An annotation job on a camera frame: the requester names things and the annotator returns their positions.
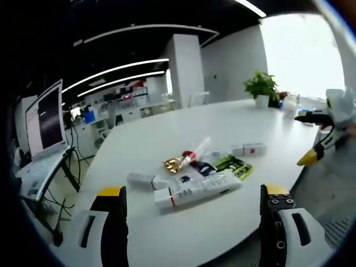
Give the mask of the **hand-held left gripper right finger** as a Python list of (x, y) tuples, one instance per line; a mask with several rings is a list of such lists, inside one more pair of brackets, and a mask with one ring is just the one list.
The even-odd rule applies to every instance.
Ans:
[(333, 253), (324, 228), (278, 185), (260, 187), (259, 238), (260, 266), (322, 266)]

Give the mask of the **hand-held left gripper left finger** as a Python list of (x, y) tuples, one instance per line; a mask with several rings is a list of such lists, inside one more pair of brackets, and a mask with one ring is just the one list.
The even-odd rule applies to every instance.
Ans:
[(75, 266), (128, 266), (127, 197), (124, 186), (100, 190), (79, 213)]

